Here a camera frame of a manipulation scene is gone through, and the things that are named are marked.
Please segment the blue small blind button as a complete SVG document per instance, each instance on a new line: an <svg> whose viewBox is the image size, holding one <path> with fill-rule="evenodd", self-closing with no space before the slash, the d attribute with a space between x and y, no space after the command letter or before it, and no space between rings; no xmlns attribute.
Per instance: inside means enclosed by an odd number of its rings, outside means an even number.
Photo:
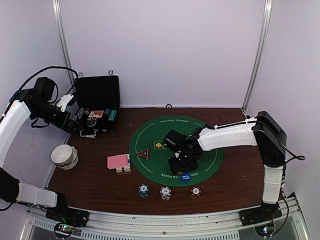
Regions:
<svg viewBox="0 0 320 240"><path fill-rule="evenodd" d="M192 180L192 176L189 173L183 173L180 175L180 180L183 183L189 183Z"/></svg>

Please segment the red black chip stack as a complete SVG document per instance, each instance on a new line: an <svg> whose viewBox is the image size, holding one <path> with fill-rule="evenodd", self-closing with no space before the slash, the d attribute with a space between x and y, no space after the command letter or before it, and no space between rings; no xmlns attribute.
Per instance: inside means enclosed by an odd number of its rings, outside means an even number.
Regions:
<svg viewBox="0 0 320 240"><path fill-rule="evenodd" d="M194 186L193 188L190 189L189 197L192 200L196 200L200 197L201 193L202 193L201 189L197 186Z"/></svg>

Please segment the blue white chip stack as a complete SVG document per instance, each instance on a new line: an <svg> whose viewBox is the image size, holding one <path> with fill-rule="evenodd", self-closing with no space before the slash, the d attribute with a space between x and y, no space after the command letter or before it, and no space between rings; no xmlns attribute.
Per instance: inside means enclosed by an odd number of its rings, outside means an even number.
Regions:
<svg viewBox="0 0 320 240"><path fill-rule="evenodd" d="M159 192L160 192L160 197L163 200L169 200L172 196L172 191L168 186L163 186Z"/></svg>

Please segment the green chip stack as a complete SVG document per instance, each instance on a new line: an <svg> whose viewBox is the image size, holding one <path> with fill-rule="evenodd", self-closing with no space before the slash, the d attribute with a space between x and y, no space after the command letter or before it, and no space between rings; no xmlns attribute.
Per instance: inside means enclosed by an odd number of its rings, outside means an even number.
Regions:
<svg viewBox="0 0 320 240"><path fill-rule="evenodd" d="M141 184L138 187L138 194L143 199L147 198L149 196L149 186L147 184Z"/></svg>

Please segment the red-backed card deck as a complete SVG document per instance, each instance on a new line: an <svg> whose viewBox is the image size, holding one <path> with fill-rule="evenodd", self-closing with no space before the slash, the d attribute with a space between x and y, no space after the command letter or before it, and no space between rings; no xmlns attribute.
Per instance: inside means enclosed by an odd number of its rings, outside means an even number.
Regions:
<svg viewBox="0 0 320 240"><path fill-rule="evenodd" d="M109 170L116 168L124 168L129 165L129 157L127 154L120 154L107 157L107 168Z"/></svg>

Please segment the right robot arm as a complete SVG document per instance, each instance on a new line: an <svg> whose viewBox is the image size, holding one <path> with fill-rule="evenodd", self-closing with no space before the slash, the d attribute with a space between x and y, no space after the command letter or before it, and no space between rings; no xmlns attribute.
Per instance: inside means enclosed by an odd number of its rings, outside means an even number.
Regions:
<svg viewBox="0 0 320 240"><path fill-rule="evenodd" d="M287 164L292 160L306 159L287 147L287 134L266 111L226 125L207 124L195 128L188 135L170 130L163 144L174 153L168 160L174 175L197 169L198 160L204 152L237 146L258 147L264 166L264 186L261 204L254 208L252 214L261 221L271 220L278 214Z"/></svg>

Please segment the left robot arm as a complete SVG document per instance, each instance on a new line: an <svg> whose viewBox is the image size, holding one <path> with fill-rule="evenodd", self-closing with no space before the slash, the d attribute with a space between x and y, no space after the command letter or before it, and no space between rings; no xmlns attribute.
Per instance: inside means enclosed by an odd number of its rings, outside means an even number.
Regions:
<svg viewBox="0 0 320 240"><path fill-rule="evenodd" d="M0 165L3 167L8 151L25 121L34 123L42 119L46 126L53 125L67 133L80 129L80 124L71 118L68 106L78 100L78 94L68 91L62 97L52 98L58 92L58 86L48 77L37 78L34 87L25 88L23 83L10 98L0 117ZM66 196L45 190L16 179L3 168L0 170L0 198L9 203L29 204L51 208L52 213L61 222L72 218Z"/></svg>

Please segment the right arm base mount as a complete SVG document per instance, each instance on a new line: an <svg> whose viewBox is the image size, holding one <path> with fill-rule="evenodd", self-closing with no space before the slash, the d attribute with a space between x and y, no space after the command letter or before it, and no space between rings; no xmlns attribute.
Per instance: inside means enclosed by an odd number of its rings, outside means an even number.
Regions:
<svg viewBox="0 0 320 240"><path fill-rule="evenodd" d="M268 209L262 209L261 207L250 208L241 210L239 212L240 220L242 226L255 225L263 222L268 222L274 218L279 218L283 214L281 210L276 210L272 212Z"/></svg>

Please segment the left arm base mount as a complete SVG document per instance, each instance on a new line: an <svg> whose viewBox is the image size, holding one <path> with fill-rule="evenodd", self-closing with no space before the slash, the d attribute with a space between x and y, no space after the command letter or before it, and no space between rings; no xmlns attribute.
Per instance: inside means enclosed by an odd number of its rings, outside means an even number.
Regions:
<svg viewBox="0 0 320 240"><path fill-rule="evenodd" d="M48 208L45 214L47 219L64 223L73 227L86 227L90 213L85 210L69 208L66 213Z"/></svg>

